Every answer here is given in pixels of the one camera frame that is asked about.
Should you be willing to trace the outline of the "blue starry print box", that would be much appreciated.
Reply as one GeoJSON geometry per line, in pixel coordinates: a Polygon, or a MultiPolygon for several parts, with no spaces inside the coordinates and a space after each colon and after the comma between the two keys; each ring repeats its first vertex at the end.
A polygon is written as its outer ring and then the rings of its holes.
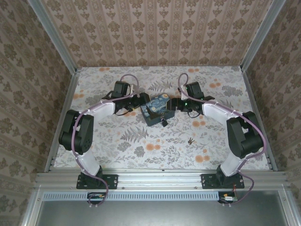
{"type": "Polygon", "coordinates": [[[161,124],[161,118],[168,120],[174,117],[175,111],[167,109],[167,103],[169,100],[169,95],[163,93],[152,97],[150,102],[141,106],[141,113],[149,127],[161,124]]]}

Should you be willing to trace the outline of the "floral table cover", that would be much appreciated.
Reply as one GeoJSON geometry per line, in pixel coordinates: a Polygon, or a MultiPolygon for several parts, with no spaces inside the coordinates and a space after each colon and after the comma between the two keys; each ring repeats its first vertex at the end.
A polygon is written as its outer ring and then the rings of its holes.
{"type": "MultiPolygon", "coordinates": [[[[198,82],[206,96],[238,111],[252,109],[239,66],[86,67],[81,69],[71,109],[96,104],[118,80],[138,84],[151,97],[166,93],[179,97],[178,84],[198,82]]],[[[103,168],[213,169],[228,156],[226,128],[197,113],[182,113],[163,127],[149,127],[141,111],[123,116],[95,117],[90,150],[103,168]]]]}

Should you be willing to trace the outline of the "small circuit board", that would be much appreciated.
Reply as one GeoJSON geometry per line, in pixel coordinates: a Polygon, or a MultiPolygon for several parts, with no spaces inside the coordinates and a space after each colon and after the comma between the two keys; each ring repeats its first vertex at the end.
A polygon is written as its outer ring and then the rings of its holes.
{"type": "Polygon", "coordinates": [[[232,204],[238,201],[238,197],[235,192],[219,192],[218,193],[219,200],[218,202],[221,204],[232,204]]]}
{"type": "Polygon", "coordinates": [[[92,205],[99,205],[103,201],[105,196],[106,193],[104,192],[89,192],[87,194],[87,202],[92,205]]]}

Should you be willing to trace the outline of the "aluminium frame rail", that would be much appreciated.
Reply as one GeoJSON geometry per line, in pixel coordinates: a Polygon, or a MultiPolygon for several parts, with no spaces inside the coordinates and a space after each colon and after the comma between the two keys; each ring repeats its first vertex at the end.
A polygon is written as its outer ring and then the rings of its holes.
{"type": "MultiPolygon", "coordinates": [[[[104,174],[118,175],[118,191],[193,191],[201,190],[201,175],[215,170],[201,169],[104,169],[104,174]]],[[[53,168],[36,177],[34,189],[71,191],[76,189],[78,168],[53,168]]],[[[254,180],[255,191],[280,190],[289,187],[285,173],[272,170],[244,170],[245,189],[254,180]]]]}
{"type": "Polygon", "coordinates": [[[267,148],[266,148],[265,154],[266,154],[266,158],[267,158],[269,167],[273,171],[278,171],[278,168],[277,168],[277,165],[276,165],[276,162],[275,162],[275,158],[273,156],[273,153],[272,153],[269,141],[268,141],[268,137],[267,137],[263,122],[261,120],[261,116],[260,116],[256,101],[255,101],[255,98],[254,98],[252,88],[251,88],[251,85],[250,85],[250,82],[249,82],[246,71],[242,70],[242,75],[243,75],[243,79],[244,79],[244,82],[245,82],[245,85],[246,85],[246,90],[247,90],[247,93],[248,93],[248,96],[249,96],[249,99],[250,99],[252,110],[253,110],[253,112],[255,113],[255,115],[258,119],[260,129],[261,129],[261,131],[262,131],[262,133],[263,133],[263,135],[264,135],[264,137],[267,141],[267,148]]]}
{"type": "Polygon", "coordinates": [[[67,90],[67,94],[66,94],[65,101],[64,101],[64,104],[63,104],[63,107],[62,107],[60,118],[59,118],[59,121],[58,121],[58,124],[57,124],[57,127],[56,127],[54,139],[53,139],[50,151],[49,151],[47,163],[46,163],[46,166],[45,166],[45,169],[44,169],[45,173],[50,171],[50,169],[53,165],[52,162],[56,158],[56,154],[58,152],[59,145],[60,145],[59,141],[58,141],[59,135],[60,135],[60,132],[61,132],[61,129],[62,129],[62,125],[63,125],[63,121],[65,119],[65,115],[66,115],[67,111],[70,109],[70,106],[71,106],[71,103],[72,103],[72,100],[73,100],[73,96],[74,96],[74,93],[75,93],[75,89],[76,89],[77,84],[78,84],[78,79],[79,79],[79,76],[80,76],[80,73],[81,73],[81,69],[82,69],[81,67],[77,68],[75,74],[71,77],[71,81],[70,81],[70,84],[69,84],[69,87],[68,87],[68,90],[67,90]]]}

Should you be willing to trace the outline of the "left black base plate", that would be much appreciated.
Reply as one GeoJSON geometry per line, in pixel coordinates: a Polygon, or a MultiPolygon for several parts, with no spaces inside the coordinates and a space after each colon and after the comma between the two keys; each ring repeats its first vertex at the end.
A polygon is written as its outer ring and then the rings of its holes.
{"type": "MultiPolygon", "coordinates": [[[[117,174],[104,174],[102,179],[106,182],[109,189],[117,189],[118,175],[117,174]]],[[[99,179],[92,178],[86,174],[80,173],[78,176],[77,189],[106,189],[104,182],[99,179]]]]}

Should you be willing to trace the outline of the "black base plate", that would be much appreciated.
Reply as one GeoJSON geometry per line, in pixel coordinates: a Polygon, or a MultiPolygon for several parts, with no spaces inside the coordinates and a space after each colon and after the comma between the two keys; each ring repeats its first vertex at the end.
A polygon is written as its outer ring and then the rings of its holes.
{"type": "MultiPolygon", "coordinates": [[[[117,174],[104,174],[102,179],[106,182],[109,189],[117,189],[118,175],[117,174]]],[[[86,174],[80,173],[78,176],[77,189],[106,189],[104,182],[99,179],[92,178],[86,174]]]]}
{"type": "Polygon", "coordinates": [[[231,177],[217,176],[217,174],[201,174],[203,189],[242,189],[245,187],[244,180],[240,174],[231,177]]]}

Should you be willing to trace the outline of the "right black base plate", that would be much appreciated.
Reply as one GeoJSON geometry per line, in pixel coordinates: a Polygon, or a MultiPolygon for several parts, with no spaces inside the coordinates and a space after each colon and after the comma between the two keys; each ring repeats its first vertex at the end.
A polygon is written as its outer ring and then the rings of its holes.
{"type": "Polygon", "coordinates": [[[245,187],[244,180],[240,174],[231,177],[217,176],[217,174],[201,174],[203,189],[242,189],[245,187]]]}

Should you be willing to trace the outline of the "aluminium frame post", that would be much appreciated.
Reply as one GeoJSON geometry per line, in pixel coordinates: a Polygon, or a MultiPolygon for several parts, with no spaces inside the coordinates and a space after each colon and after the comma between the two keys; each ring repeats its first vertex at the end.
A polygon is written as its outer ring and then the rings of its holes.
{"type": "Polygon", "coordinates": [[[256,35],[254,36],[243,60],[240,64],[241,70],[245,72],[250,66],[256,53],[259,51],[264,39],[267,37],[272,25],[274,24],[279,12],[284,6],[286,0],[273,0],[265,17],[258,28],[256,35]]]}
{"type": "Polygon", "coordinates": [[[71,75],[74,76],[77,71],[77,66],[67,50],[67,45],[64,44],[58,30],[55,28],[54,23],[51,21],[46,8],[43,6],[41,0],[28,0],[28,2],[37,15],[48,36],[50,37],[65,66],[68,68],[71,75]]]}

